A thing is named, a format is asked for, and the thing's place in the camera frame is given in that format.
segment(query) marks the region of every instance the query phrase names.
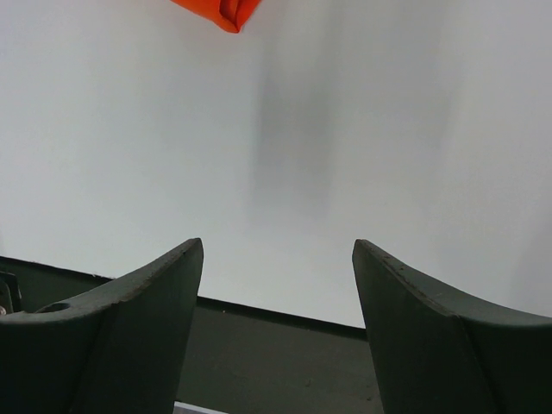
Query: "white backdrop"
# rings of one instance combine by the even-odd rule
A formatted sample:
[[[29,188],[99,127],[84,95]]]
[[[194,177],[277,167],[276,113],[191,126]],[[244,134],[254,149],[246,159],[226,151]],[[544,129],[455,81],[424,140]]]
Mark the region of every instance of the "white backdrop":
[[[0,0],[0,254],[362,326],[367,238],[552,316],[552,3]]]

